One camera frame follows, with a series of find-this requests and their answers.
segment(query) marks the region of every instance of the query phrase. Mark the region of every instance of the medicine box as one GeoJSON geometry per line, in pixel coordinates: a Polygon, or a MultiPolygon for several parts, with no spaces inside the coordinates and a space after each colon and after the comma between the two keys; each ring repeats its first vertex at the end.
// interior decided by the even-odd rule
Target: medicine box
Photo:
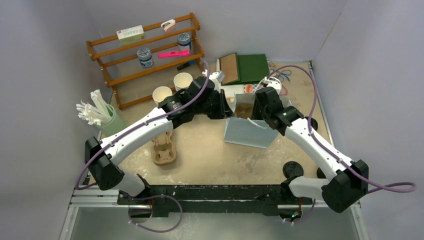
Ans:
{"type": "Polygon", "coordinates": [[[146,38],[143,27],[135,26],[116,32],[121,45],[133,44],[146,38]]]}

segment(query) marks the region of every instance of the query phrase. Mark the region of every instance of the pink tool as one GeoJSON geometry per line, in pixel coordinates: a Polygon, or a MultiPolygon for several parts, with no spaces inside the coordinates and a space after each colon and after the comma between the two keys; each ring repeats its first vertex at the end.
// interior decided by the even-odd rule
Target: pink tool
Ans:
{"type": "Polygon", "coordinates": [[[183,57],[183,56],[189,56],[190,50],[185,51],[169,51],[169,52],[162,52],[157,55],[158,58],[170,58],[170,57],[183,57]]]}

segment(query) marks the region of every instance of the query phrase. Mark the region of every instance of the white box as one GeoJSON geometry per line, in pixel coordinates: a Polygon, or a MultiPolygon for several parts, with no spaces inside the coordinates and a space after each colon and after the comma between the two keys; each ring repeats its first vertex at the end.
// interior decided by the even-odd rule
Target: white box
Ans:
{"type": "Polygon", "coordinates": [[[133,44],[146,38],[143,26],[135,26],[116,32],[121,45],[133,44]]]}
{"type": "MultiPolygon", "coordinates": [[[[284,107],[292,103],[287,97],[280,96],[284,107]]],[[[236,94],[232,103],[232,111],[236,112],[236,105],[252,105],[255,102],[254,93],[236,94]]],[[[247,145],[251,147],[267,149],[276,139],[279,132],[269,127],[264,120],[252,120],[263,128],[253,125],[249,120],[241,117],[230,117],[226,120],[224,130],[224,142],[247,145]]]]}

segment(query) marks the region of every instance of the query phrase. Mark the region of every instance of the black metal frame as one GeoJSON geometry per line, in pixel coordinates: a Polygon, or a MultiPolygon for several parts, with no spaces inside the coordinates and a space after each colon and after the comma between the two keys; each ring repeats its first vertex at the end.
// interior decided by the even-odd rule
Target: black metal frame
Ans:
{"type": "MultiPolygon", "coordinates": [[[[148,200],[134,200],[120,191],[118,205],[148,205],[148,200]]],[[[150,185],[138,198],[168,195],[177,199],[185,213],[257,213],[282,216],[278,205],[298,205],[299,198],[284,197],[282,186],[274,185],[150,185]]],[[[311,205],[302,197],[303,205],[311,205]]],[[[180,209],[168,198],[155,198],[152,217],[168,217],[180,209]]],[[[294,213],[299,208],[290,209],[294,213]]]]}

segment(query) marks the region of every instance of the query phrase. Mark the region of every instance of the wooden shelf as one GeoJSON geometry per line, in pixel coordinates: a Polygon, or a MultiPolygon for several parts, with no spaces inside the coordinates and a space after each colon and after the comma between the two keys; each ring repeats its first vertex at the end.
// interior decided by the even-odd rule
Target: wooden shelf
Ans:
{"type": "MultiPolygon", "coordinates": [[[[200,68],[200,70],[202,70],[202,64],[201,64],[200,58],[205,56],[205,52],[203,51],[203,48],[200,45],[199,40],[197,39],[197,35],[196,35],[196,31],[200,30],[200,24],[199,24],[199,21],[197,20],[196,16],[192,12],[188,15],[175,18],[176,22],[182,22],[182,21],[186,21],[186,20],[190,20],[192,26],[187,27],[187,28],[182,29],[182,30],[165,33],[165,34],[160,35],[160,36],[148,38],[148,39],[143,40],[143,41],[135,42],[135,43],[128,44],[128,45],[125,45],[125,46],[120,46],[120,47],[117,47],[117,48],[114,48],[114,49],[111,49],[111,50],[108,50],[108,51],[100,52],[100,53],[97,53],[95,51],[94,46],[118,40],[118,36],[116,34],[111,35],[111,36],[107,36],[107,37],[104,37],[104,38],[101,38],[101,39],[97,39],[97,40],[94,40],[94,41],[87,41],[86,42],[88,56],[91,58],[92,61],[97,61],[98,65],[101,69],[101,73],[103,75],[104,83],[106,84],[106,86],[112,88],[113,94],[116,98],[116,103],[117,103],[119,109],[122,110],[124,108],[128,108],[128,107],[131,107],[135,104],[139,104],[139,103],[142,103],[142,102],[145,102],[145,101],[152,99],[152,96],[149,95],[149,96],[145,96],[145,97],[142,97],[140,99],[137,99],[137,100],[134,100],[134,101],[131,101],[131,102],[121,103],[121,99],[120,99],[119,94],[118,94],[118,85],[119,84],[122,84],[122,83],[125,83],[125,82],[128,82],[128,81],[143,77],[145,75],[148,75],[148,74],[151,74],[151,73],[154,73],[154,72],[157,72],[157,71],[161,71],[161,70],[164,70],[164,69],[167,69],[167,68],[171,68],[171,67],[174,67],[174,66],[177,66],[177,65],[181,65],[183,63],[193,61],[193,60],[196,62],[197,66],[200,68]],[[113,61],[109,61],[109,62],[106,62],[106,63],[103,63],[103,61],[101,60],[101,58],[105,57],[105,56],[113,55],[113,54],[116,54],[116,53],[119,53],[119,52],[122,52],[122,51],[125,51],[125,50],[128,50],[128,49],[133,49],[133,48],[145,45],[145,44],[157,42],[157,41],[169,38],[169,37],[177,36],[178,34],[188,33],[188,32],[191,32],[191,45],[193,46],[192,47],[193,55],[190,55],[190,56],[187,56],[187,57],[184,57],[184,58],[180,58],[178,60],[175,60],[175,61],[172,61],[172,62],[169,62],[169,63],[166,63],[166,64],[162,64],[162,65],[155,66],[155,67],[150,67],[150,68],[147,68],[143,71],[140,71],[140,72],[128,75],[128,76],[124,76],[124,77],[121,77],[121,78],[118,78],[118,79],[112,79],[107,68],[114,66],[114,65],[118,65],[118,64],[127,62],[127,61],[130,61],[130,60],[133,60],[133,59],[137,59],[138,58],[137,54],[122,57],[122,58],[119,58],[119,59],[116,59],[116,60],[113,60],[113,61]]],[[[162,22],[158,22],[158,23],[155,23],[155,24],[152,24],[152,25],[143,26],[143,30],[144,30],[144,32],[147,32],[149,30],[157,29],[157,28],[161,27],[161,24],[162,24],[162,22]]],[[[154,54],[154,53],[157,53],[157,52],[160,52],[160,51],[163,51],[163,50],[166,50],[166,49],[170,49],[170,48],[173,48],[173,47],[176,47],[176,46],[178,46],[178,43],[174,42],[174,43],[170,43],[170,44],[167,44],[167,45],[164,45],[164,46],[160,46],[160,47],[151,49],[150,51],[151,51],[152,54],[154,54]]]]}

